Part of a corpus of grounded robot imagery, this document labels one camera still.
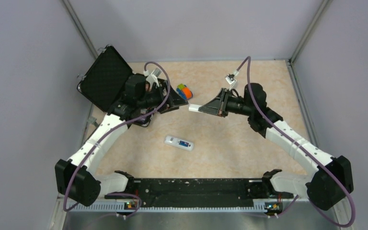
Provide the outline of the white battery cover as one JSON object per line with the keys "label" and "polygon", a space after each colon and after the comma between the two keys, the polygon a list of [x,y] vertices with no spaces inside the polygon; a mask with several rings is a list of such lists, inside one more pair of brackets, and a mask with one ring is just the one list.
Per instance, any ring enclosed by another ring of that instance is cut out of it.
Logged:
{"label": "white battery cover", "polygon": [[201,105],[198,105],[198,104],[189,104],[188,106],[188,110],[190,112],[197,112],[197,113],[200,113],[199,111],[199,108],[201,107]]}

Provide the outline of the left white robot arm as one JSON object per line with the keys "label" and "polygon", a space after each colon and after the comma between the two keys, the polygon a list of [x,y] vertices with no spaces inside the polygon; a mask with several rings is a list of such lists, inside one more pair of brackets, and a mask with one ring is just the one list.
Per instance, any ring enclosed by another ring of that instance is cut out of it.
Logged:
{"label": "left white robot arm", "polygon": [[72,199],[88,207],[98,197],[110,193],[131,197],[135,186],[127,174],[114,172],[95,177],[102,158],[132,124],[147,124],[154,113],[167,113],[188,104],[170,86],[169,79],[148,81],[141,74],[130,76],[120,92],[122,96],[111,105],[83,146],[67,160],[56,163],[57,188],[65,202]]}

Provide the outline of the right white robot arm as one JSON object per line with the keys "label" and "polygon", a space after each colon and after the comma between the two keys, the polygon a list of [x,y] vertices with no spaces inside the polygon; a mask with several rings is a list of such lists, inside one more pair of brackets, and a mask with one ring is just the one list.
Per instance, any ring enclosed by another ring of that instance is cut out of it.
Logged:
{"label": "right white robot arm", "polygon": [[308,198],[317,208],[329,210],[344,198],[354,202],[353,177],[350,161],[338,158],[314,146],[294,131],[283,117],[267,106],[267,94],[258,83],[247,84],[244,96],[237,97],[222,88],[219,94],[198,112],[226,117],[229,113],[245,115],[252,130],[277,144],[305,171],[305,175],[272,170],[263,177],[262,192],[275,197],[280,192]]}

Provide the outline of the white remote control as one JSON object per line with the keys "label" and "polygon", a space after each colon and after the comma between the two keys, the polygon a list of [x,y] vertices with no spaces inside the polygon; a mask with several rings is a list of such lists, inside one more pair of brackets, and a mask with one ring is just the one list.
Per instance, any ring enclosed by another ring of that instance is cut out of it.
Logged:
{"label": "white remote control", "polygon": [[176,148],[186,150],[186,151],[192,151],[194,149],[193,142],[190,142],[188,140],[184,140],[181,138],[173,137],[173,136],[166,136],[164,139],[164,143],[166,145],[176,147]]}

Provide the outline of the purple AAA battery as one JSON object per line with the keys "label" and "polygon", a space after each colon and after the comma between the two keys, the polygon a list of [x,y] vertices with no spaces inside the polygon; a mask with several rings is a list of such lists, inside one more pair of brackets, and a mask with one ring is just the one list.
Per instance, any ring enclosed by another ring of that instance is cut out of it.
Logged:
{"label": "purple AAA battery", "polygon": [[181,146],[183,148],[191,148],[191,143],[190,142],[179,140],[178,144],[179,144],[179,146]]}

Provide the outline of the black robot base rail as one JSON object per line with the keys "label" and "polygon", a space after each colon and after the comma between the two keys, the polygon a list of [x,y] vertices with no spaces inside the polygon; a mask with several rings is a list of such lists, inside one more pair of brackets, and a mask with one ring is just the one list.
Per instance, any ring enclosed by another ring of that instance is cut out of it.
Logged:
{"label": "black robot base rail", "polygon": [[135,178],[130,179],[124,193],[142,200],[141,210],[230,210],[260,211],[274,202],[293,199],[287,192],[275,192],[255,178]]}

